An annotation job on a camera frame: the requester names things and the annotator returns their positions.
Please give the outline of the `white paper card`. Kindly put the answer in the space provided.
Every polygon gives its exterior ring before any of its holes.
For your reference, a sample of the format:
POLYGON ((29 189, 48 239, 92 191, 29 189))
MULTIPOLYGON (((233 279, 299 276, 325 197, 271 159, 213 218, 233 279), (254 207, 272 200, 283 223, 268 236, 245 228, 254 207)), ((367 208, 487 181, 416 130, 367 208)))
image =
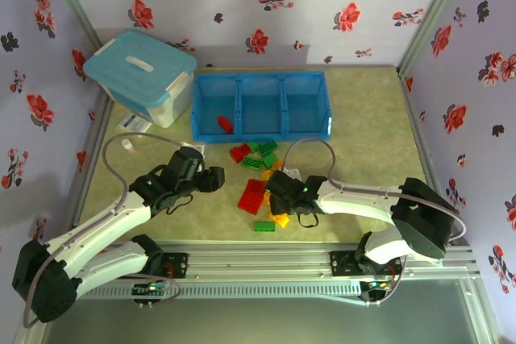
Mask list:
POLYGON ((117 125, 121 131, 145 133, 151 127, 151 123, 136 114, 127 114, 117 125))

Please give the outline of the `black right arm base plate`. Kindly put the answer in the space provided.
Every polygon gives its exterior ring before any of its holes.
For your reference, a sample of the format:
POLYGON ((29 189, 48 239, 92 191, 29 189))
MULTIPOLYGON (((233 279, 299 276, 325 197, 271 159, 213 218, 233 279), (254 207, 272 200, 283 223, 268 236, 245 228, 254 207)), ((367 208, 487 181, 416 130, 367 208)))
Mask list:
POLYGON ((359 276, 362 274, 354 251, 331 251, 329 257, 333 277, 359 276))

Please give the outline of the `blue three-compartment bin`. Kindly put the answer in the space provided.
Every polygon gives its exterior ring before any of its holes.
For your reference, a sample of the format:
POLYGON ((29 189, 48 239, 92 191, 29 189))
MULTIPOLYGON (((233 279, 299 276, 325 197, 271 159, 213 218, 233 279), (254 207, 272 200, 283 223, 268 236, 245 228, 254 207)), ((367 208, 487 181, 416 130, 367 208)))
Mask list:
POLYGON ((195 77, 191 129, 205 143, 328 140, 332 113, 322 72, 200 73, 195 77), (234 133, 218 124, 224 115, 234 133))

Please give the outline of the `aluminium mounting rail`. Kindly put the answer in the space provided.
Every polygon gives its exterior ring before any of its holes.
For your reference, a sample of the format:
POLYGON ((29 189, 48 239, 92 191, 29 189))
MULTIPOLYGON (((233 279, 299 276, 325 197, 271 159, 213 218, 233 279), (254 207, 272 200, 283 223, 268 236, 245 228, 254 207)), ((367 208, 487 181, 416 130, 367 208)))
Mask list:
MULTIPOLYGON (((331 274, 331 251, 354 251, 338 243, 245 242, 180 243, 163 247, 164 253, 189 255, 186 277, 149 288, 146 279, 112 280, 87 292, 86 299, 160 300, 320 297, 354 300, 368 276, 331 274)), ((409 258, 402 280, 466 280, 480 275, 469 247, 447 250, 436 263, 409 258)))

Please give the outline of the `clear box with blue lid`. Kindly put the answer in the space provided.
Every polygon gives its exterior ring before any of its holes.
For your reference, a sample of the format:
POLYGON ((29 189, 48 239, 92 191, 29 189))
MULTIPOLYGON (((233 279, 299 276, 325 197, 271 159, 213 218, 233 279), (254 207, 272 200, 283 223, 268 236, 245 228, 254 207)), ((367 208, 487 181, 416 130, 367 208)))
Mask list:
POLYGON ((192 102, 197 66, 190 54, 127 29, 99 48, 83 69, 113 101, 167 128, 192 102))

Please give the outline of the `large red lego brick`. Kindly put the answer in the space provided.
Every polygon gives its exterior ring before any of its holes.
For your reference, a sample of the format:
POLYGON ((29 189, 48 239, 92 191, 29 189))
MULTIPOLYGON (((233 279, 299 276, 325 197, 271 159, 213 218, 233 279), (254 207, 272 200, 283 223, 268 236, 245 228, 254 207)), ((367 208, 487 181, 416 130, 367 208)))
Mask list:
POLYGON ((257 215, 264 200, 264 194, 245 190, 239 199, 237 207, 249 214, 257 215))

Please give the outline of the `aluminium side rail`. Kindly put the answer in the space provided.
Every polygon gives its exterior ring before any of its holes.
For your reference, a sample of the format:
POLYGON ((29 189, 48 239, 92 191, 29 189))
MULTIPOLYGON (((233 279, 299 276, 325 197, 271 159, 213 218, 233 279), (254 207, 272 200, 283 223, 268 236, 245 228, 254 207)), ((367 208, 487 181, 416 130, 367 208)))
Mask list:
POLYGON ((444 174, 442 171, 443 164, 440 154, 435 153, 435 149, 432 147, 433 143, 430 141, 426 130, 423 128, 422 120, 419 117, 420 111, 417 109, 413 98, 410 96, 410 91, 406 86, 405 73, 397 69, 397 77, 400 82, 410 127, 426 182, 438 194, 446 198, 444 174))
POLYGON ((101 152, 113 104, 114 103, 106 93, 104 93, 99 100, 96 119, 93 122, 91 132, 89 133, 86 142, 85 163, 77 174, 77 178, 73 182, 72 190, 70 192, 69 215, 66 226, 67 230, 76 226, 80 221, 89 185, 93 178, 94 169, 101 152))

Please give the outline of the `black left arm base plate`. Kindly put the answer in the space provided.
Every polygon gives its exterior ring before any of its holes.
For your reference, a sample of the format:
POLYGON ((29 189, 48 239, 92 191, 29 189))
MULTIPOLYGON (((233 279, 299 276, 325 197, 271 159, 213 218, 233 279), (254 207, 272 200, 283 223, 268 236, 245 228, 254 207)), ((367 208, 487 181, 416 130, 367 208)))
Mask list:
POLYGON ((159 273, 161 276, 182 280, 186 277, 189 266, 189 255, 183 252, 164 253, 159 273))

